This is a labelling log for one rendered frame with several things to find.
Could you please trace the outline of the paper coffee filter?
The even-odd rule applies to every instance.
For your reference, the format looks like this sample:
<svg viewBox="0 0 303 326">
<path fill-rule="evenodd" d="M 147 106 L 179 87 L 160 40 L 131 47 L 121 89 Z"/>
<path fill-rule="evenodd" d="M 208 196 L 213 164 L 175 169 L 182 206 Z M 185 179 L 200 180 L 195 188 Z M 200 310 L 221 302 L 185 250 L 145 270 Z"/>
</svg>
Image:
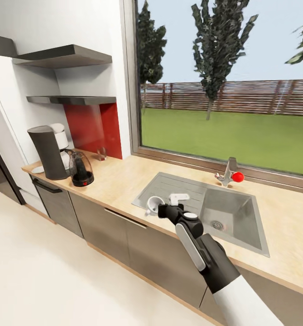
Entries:
<svg viewBox="0 0 303 326">
<path fill-rule="evenodd" d="M 55 123 L 55 124 L 51 124 L 49 125 L 52 129 L 52 131 L 55 133 L 55 134 L 59 134 L 63 131 L 64 129 L 64 126 L 60 123 Z"/>
</svg>

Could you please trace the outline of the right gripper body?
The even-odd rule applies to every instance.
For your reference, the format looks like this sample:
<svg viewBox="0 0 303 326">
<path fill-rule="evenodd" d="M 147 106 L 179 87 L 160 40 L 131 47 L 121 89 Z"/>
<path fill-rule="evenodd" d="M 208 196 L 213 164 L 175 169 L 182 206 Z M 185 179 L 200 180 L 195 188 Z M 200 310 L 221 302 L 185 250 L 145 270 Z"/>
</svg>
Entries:
<svg viewBox="0 0 303 326">
<path fill-rule="evenodd" d="M 158 217 L 159 218 L 167 218 L 171 221 L 171 215 L 176 210 L 182 210 L 184 211 L 184 205 L 178 204 L 178 206 L 171 206 L 169 204 L 159 204 L 158 205 Z"/>
</svg>

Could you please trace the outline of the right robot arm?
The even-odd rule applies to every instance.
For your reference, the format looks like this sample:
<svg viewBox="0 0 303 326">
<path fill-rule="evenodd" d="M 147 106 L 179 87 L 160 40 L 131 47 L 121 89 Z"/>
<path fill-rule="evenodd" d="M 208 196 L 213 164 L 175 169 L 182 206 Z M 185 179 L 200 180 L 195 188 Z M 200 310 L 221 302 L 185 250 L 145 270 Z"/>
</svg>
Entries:
<svg viewBox="0 0 303 326">
<path fill-rule="evenodd" d="M 204 277 L 228 326 L 284 326 L 246 282 L 221 244 L 203 232 L 198 215 L 178 201 L 188 194 L 171 194 L 168 204 L 158 205 L 158 217 L 167 218 L 193 264 Z"/>
</svg>

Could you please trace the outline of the coffee cup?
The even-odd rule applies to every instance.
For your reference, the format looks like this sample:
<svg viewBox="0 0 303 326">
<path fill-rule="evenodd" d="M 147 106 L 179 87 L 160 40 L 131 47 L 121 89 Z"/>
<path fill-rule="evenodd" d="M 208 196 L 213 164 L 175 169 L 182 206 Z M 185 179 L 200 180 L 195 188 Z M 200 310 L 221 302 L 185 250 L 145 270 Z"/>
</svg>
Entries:
<svg viewBox="0 0 303 326">
<path fill-rule="evenodd" d="M 153 196 L 147 201 L 145 217 L 148 215 L 158 216 L 158 205 L 164 205 L 164 201 L 160 197 Z"/>
</svg>

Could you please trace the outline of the electric kettle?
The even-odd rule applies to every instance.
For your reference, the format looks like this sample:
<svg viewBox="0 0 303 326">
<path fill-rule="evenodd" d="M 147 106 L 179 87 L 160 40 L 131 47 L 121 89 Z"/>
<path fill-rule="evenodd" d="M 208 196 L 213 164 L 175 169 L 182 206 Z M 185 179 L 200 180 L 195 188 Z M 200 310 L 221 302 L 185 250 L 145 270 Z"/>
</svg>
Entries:
<svg viewBox="0 0 303 326">
<path fill-rule="evenodd" d="M 89 185 L 94 181 L 94 174 L 89 160 L 82 152 L 70 153 L 70 176 L 73 185 L 76 187 L 83 187 Z"/>
</svg>

